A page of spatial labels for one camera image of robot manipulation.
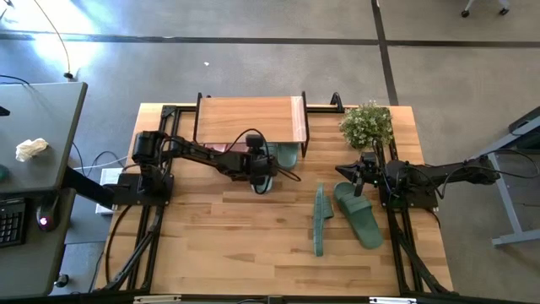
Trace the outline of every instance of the white cable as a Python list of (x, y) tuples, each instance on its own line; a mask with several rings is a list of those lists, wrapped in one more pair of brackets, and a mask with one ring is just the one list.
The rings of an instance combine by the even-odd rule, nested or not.
[(108, 162), (108, 163), (105, 163), (105, 164), (95, 165), (95, 166), (79, 167), (79, 168), (73, 168), (73, 169), (74, 169), (74, 170), (83, 170), (83, 168), (84, 168), (84, 169), (100, 168), (100, 167), (102, 167), (102, 166), (108, 166), (108, 165), (111, 165), (111, 164), (115, 164), (115, 163), (117, 163), (117, 162), (120, 161), (120, 160), (125, 160), (126, 158), (127, 158), (127, 156), (124, 156), (124, 157), (119, 158), (118, 160), (113, 160), (113, 161)]

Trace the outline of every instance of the computer mouse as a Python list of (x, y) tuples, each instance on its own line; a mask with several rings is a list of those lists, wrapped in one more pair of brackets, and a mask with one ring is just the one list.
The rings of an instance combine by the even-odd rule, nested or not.
[(37, 225), (42, 231), (50, 232), (57, 228), (60, 215), (60, 202), (57, 193), (48, 193), (40, 198), (35, 210)]

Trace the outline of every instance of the gray desk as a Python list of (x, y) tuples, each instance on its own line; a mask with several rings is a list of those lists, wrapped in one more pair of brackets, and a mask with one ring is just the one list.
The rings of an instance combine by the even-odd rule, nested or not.
[[(33, 202), (25, 244), (0, 248), (0, 298), (46, 296), (57, 278), (76, 193), (66, 180), (84, 179), (67, 164), (86, 89), (85, 83), (0, 86), (0, 106), (11, 111), (0, 117), (0, 164), (10, 171), (0, 181), (0, 196), (63, 188), (60, 222), (54, 231), (39, 230)], [(46, 140), (49, 147), (32, 160), (18, 162), (15, 146), (36, 138)]]

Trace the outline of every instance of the gray floor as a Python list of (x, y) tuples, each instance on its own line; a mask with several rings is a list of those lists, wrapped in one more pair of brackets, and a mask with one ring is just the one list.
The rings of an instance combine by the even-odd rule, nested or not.
[[(31, 4), (15, 1), (0, 29), (50, 31)], [(41, 0), (61, 32), (107, 35), (376, 39), (369, 0)], [(389, 40), (539, 41), (540, 2), (380, 0)], [(210, 95), (291, 95), (327, 103), (338, 91), (347, 104), (389, 103), (378, 46), (68, 42), (78, 79), (89, 93), (75, 142), (85, 165), (102, 150), (127, 153), (141, 102), (193, 102)], [(538, 106), (540, 48), (390, 47), (400, 105), (412, 106), (429, 163), (459, 161), (504, 135), (506, 126)], [(63, 50), (53, 35), (0, 41), (0, 71), (32, 83), (64, 81)], [(72, 151), (74, 163), (78, 157)], [(99, 180), (100, 172), (91, 175)], [(455, 289), (464, 295), (519, 301), (540, 298), (540, 242), (495, 249), (510, 232), (494, 187), (450, 185), (440, 205), (442, 235)], [(94, 205), (75, 204), (67, 242), (104, 241), (109, 220)], [(538, 228), (538, 208), (521, 214)], [(62, 271), (88, 289), (101, 247), (69, 245)], [(77, 263), (81, 257), (85, 263)]]

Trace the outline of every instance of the crumpled paper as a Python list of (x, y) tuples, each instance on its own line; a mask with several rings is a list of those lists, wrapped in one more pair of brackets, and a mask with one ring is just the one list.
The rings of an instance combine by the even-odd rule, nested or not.
[(24, 142), (17, 145), (15, 159), (25, 162), (32, 158), (32, 156), (38, 155), (48, 145), (49, 143), (47, 143), (43, 138), (38, 138), (36, 140), (26, 139)]

